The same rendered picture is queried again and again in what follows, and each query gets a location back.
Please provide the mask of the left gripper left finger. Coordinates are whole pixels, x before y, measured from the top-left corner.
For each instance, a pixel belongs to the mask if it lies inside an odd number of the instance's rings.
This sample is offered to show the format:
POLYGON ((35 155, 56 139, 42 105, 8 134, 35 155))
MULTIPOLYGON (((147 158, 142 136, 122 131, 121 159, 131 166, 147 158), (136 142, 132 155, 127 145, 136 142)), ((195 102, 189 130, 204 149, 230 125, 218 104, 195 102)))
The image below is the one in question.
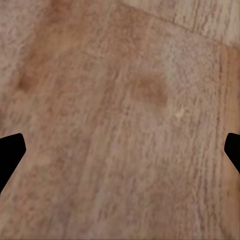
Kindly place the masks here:
POLYGON ((21 133, 0 138, 0 193, 26 152, 21 133))

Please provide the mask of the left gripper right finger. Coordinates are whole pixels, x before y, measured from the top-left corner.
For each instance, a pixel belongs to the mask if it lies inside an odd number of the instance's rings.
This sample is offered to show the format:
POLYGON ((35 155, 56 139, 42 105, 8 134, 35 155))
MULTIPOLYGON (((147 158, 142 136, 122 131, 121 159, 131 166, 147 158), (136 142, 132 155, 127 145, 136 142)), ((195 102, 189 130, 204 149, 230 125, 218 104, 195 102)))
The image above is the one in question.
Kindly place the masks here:
POLYGON ((235 133, 228 133, 224 151, 240 173, 240 135, 235 133))

